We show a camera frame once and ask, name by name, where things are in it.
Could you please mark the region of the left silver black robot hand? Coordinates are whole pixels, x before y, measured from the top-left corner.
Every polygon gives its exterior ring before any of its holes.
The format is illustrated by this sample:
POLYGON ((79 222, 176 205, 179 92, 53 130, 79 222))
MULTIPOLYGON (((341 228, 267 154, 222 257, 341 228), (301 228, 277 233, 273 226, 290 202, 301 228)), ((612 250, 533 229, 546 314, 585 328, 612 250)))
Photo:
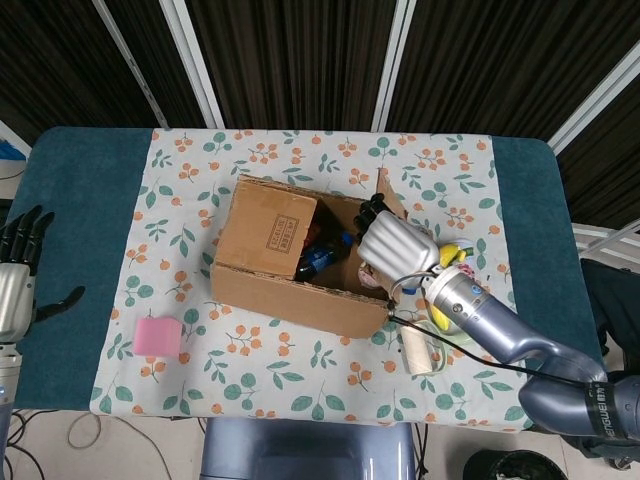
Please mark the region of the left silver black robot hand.
POLYGON ((1 227, 1 344, 21 341, 33 323, 62 314, 83 297, 86 288, 77 286, 57 303, 36 305, 35 284, 47 229, 54 212, 42 213, 42 206, 16 217, 1 227))

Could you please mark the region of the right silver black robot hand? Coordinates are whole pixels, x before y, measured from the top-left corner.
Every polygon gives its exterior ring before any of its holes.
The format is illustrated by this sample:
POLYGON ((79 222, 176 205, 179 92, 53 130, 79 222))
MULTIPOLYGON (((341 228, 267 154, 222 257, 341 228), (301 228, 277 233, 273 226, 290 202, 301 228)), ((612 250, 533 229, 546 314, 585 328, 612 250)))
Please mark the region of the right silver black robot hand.
POLYGON ((431 272, 440 264, 432 238, 393 213, 382 194, 361 203, 354 225, 359 257, 388 280, 431 272))

